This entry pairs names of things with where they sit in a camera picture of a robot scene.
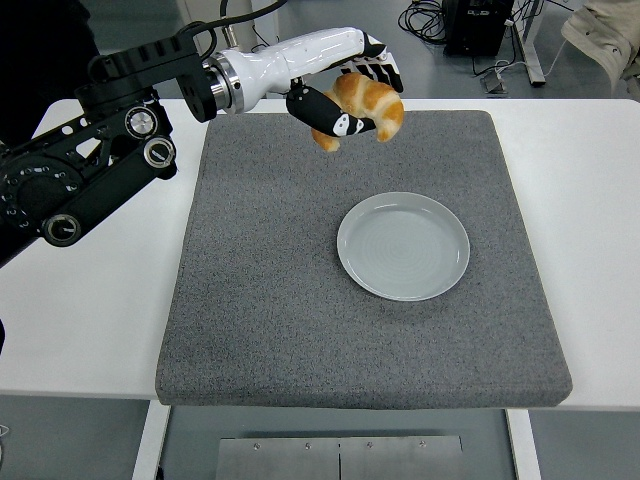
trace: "white table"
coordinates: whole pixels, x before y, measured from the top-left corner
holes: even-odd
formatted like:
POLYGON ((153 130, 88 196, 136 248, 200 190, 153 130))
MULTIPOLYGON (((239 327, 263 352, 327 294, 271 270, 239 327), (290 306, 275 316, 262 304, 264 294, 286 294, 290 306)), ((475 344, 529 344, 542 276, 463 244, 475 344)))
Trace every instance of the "white table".
MULTIPOLYGON (((156 361, 206 132, 181 100, 163 103, 175 129, 176 177, 152 182, 75 246, 38 241, 0 270, 7 330, 0 394, 156 399, 156 361)), ((558 408, 639 410, 640 104, 405 106, 492 115, 574 381, 558 408)), ((254 109, 285 111, 282 100, 254 109)), ((75 102, 60 102, 43 127, 78 113, 75 102)))

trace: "metal panel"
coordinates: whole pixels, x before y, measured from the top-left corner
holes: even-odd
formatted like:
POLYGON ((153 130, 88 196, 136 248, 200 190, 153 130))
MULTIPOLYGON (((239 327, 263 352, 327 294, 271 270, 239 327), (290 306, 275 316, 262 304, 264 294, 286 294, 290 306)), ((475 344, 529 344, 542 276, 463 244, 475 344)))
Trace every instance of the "metal panel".
POLYGON ((457 436, 252 438, 220 442, 217 480, 459 480, 457 436))
POLYGON ((338 480, 337 438, 220 441, 216 480, 338 480))
POLYGON ((377 437, 340 440, 342 480, 459 480, 460 437, 377 437))

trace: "silver metal ring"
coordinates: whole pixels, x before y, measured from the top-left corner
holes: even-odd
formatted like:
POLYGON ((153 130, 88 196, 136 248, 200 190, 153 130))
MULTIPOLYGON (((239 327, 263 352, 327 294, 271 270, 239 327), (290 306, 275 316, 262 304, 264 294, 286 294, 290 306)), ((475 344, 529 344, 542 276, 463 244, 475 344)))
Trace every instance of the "silver metal ring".
POLYGON ((216 101, 216 107, 218 110, 229 108, 231 106, 231 92, 220 68, 213 63, 212 58, 207 58, 202 62, 202 66, 209 75, 209 88, 211 88, 211 93, 216 101))
POLYGON ((156 133, 158 118, 149 108, 133 107, 125 116, 124 126, 132 137, 147 138, 156 133))
POLYGON ((49 218, 44 225, 44 238, 56 247, 73 245, 82 236, 80 222, 72 215, 62 213, 49 218))
POLYGON ((143 155, 153 168, 165 168, 176 158, 176 148, 165 138, 153 138, 144 146, 143 155), (166 152, 158 151, 156 147, 164 147, 166 152))
POLYGON ((230 100, 226 102, 227 106, 224 107, 224 111, 227 113, 242 113, 244 111, 242 82, 240 82, 240 77, 238 77, 238 74, 231 63, 229 63, 229 60, 227 60, 227 57, 218 53, 214 57, 209 57, 206 65, 209 71, 216 75, 218 79, 221 76, 224 80, 225 87, 223 88, 226 88, 227 98, 230 100))

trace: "plate rim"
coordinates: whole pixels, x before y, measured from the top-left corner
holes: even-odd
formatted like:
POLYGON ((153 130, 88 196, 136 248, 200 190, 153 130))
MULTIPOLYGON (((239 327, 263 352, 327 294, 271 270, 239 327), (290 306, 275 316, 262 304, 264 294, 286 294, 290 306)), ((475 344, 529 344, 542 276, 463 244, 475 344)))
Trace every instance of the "plate rim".
POLYGON ((433 198, 427 197, 426 195, 422 195, 420 193, 414 193, 414 192, 406 192, 406 191, 391 191, 391 192, 383 192, 383 193, 378 193, 376 195, 372 195, 370 197, 365 198, 364 200, 361 200, 360 202, 358 202, 357 204, 355 204, 353 207, 351 207, 349 209, 349 211, 347 212, 347 214, 343 217, 342 221, 340 222, 340 226, 338 227, 338 234, 336 235, 336 247, 338 249, 338 258, 340 259, 340 263, 342 264, 342 268, 347 272, 347 274, 349 275, 349 277, 351 277, 351 279, 356 282, 358 285, 360 285, 360 287, 364 288, 365 290, 367 290, 370 293, 373 293, 374 295, 377 295, 381 298, 385 298, 388 300, 394 300, 394 301, 399 301, 399 302, 418 302, 418 301, 423 301, 423 300, 429 300, 435 297, 438 297, 440 295, 442 295, 443 293, 449 291, 451 288, 453 288, 459 281, 460 279, 462 279, 462 277, 464 276, 465 272, 467 271, 467 268, 469 266, 469 261, 471 259, 471 243, 469 241, 469 235, 467 233, 467 229, 464 227, 464 225, 462 224, 462 222, 460 221, 460 219, 449 209, 447 208, 445 205, 443 205, 442 203, 438 202, 437 200, 434 200, 433 198), (347 221, 350 221, 351 224, 354 224, 355 221, 357 221, 357 219, 367 213, 370 213, 371 211, 375 210, 376 207, 368 209, 368 210, 364 210, 362 213, 357 214, 356 212, 358 212, 358 210, 362 210, 363 208, 363 204, 366 203, 372 203, 372 204, 376 204, 378 202, 376 202, 376 200, 381 200, 384 197, 389 197, 389 196, 394 196, 394 197, 412 197, 413 199, 419 199, 420 201, 426 201, 427 203, 431 203, 432 205, 438 205, 439 208, 443 209, 446 213, 447 216, 450 217, 450 219, 452 219, 454 221, 454 224, 459 227, 460 231, 463 233, 463 238, 464 238, 464 246, 466 246, 466 261, 464 263, 464 266, 462 267, 460 274, 456 277, 455 281, 453 281, 451 283, 451 285, 447 286, 445 289, 441 289, 441 291, 437 291, 437 293, 434 294, 429 294, 428 296, 421 296, 419 298, 408 298, 408 297, 396 297, 393 295, 389 295, 386 294, 384 292, 380 292, 372 287, 370 287, 369 285, 367 285, 365 282, 363 282, 360 277, 355 273, 355 271, 350 268, 349 263, 345 260, 345 254, 344 254, 344 248, 341 246, 341 240, 343 239, 343 237, 346 234, 346 224, 347 221))

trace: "black equipment box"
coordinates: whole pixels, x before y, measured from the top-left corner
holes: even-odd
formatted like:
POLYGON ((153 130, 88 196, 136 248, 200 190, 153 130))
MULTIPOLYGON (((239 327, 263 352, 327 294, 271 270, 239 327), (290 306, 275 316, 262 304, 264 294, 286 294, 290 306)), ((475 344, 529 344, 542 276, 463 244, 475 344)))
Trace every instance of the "black equipment box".
POLYGON ((447 55, 494 57, 514 0, 442 0, 447 55))

